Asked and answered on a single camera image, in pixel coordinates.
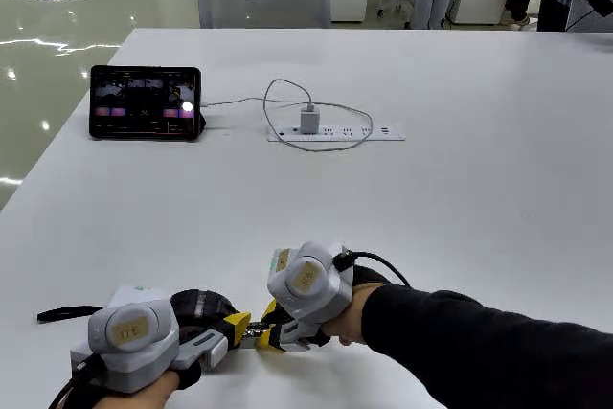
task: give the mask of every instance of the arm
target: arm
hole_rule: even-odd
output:
[[[448,291],[385,285],[356,297],[361,309],[351,312],[352,303],[327,332],[394,358],[450,409],[613,407],[611,335]],[[346,323],[361,330],[348,332]]]

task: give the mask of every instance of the black strap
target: black strap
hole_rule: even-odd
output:
[[[96,306],[77,306],[54,308],[53,310],[43,311],[36,315],[38,323],[54,323],[55,321],[70,320],[82,316],[91,316],[103,307]]]

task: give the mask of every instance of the white power strip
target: white power strip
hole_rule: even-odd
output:
[[[279,135],[286,141],[295,143],[307,142],[341,142],[351,143],[359,141],[369,132],[367,126],[362,125],[329,125],[320,126],[317,134],[301,134],[298,126],[277,128]],[[270,127],[266,139],[279,142]],[[368,141],[404,141],[406,138],[397,129],[387,125],[375,125],[375,130]]]

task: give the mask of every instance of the charging cable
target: charging cable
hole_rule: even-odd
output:
[[[62,387],[57,393],[53,402],[49,405],[49,409],[57,409],[59,404],[66,398],[68,393],[77,385],[83,385],[91,382],[105,370],[104,361],[99,354],[91,354],[73,370],[73,376],[68,383]]]
[[[281,101],[281,100],[272,100],[268,98],[268,94],[270,93],[270,90],[275,86],[275,84],[277,83],[286,83],[288,85],[292,85],[295,86],[296,88],[302,90],[305,94],[306,97],[308,98],[308,101]],[[257,97],[249,97],[249,98],[241,98],[239,100],[233,100],[233,101],[227,101],[227,102],[213,102],[210,104],[206,104],[205,107],[212,107],[212,106],[216,106],[216,105],[227,105],[227,104],[236,104],[236,103],[240,103],[240,102],[247,102],[247,101],[261,101],[261,109],[262,112],[264,114],[264,118],[266,119],[266,122],[268,123],[268,126],[270,127],[270,130],[273,132],[273,134],[275,135],[275,137],[277,138],[277,140],[282,143],[285,144],[286,146],[290,146],[291,148],[296,148],[298,150],[301,150],[303,152],[337,152],[337,151],[342,151],[342,150],[349,150],[351,148],[357,148],[358,146],[360,146],[361,144],[363,144],[364,142],[366,142],[370,137],[371,134],[373,134],[373,131],[375,130],[375,121],[373,120],[373,117],[371,116],[371,114],[369,114],[368,112],[365,112],[363,110],[359,110],[356,109],[354,107],[350,107],[348,105],[344,105],[344,104],[339,104],[339,103],[334,103],[334,102],[315,102],[312,97],[310,96],[310,93],[301,85],[299,85],[296,82],[293,82],[291,80],[286,80],[286,79],[274,79],[272,80],[269,84],[268,87],[266,88],[266,91],[264,92],[264,96],[263,98],[257,98]],[[306,108],[301,110],[301,119],[300,119],[300,131],[303,134],[317,134],[319,132],[319,122],[320,122],[320,114],[319,114],[319,110],[317,109],[317,106],[325,106],[325,107],[336,107],[339,109],[344,109],[344,110],[348,110],[353,114],[359,115],[360,117],[365,118],[368,121],[368,131],[367,133],[358,141],[355,141],[354,143],[350,144],[349,146],[343,146],[340,148],[306,148],[304,146],[299,146],[295,143],[292,143],[290,141],[287,141],[286,139],[283,138],[283,136],[281,136],[281,134],[279,133],[279,131],[277,131],[277,128],[275,128],[275,126],[273,125],[272,121],[270,120],[270,117],[268,115],[268,109],[267,109],[267,104],[269,102],[275,102],[275,103],[283,103],[283,104],[292,104],[292,103],[298,103],[298,104],[306,104]]]
[[[390,262],[386,261],[385,259],[378,256],[377,254],[367,253],[364,251],[353,252],[353,251],[348,250],[336,256],[332,260],[332,263],[334,264],[334,267],[336,267],[336,270],[338,270],[339,272],[342,272],[344,270],[347,270],[349,267],[353,266],[353,264],[355,263],[355,260],[358,258],[372,259],[373,261],[382,263],[387,268],[389,268],[394,273],[394,275],[396,275],[402,281],[402,283],[405,286],[411,287],[407,279],[404,278],[404,275],[402,275],[397,268],[395,268]]]

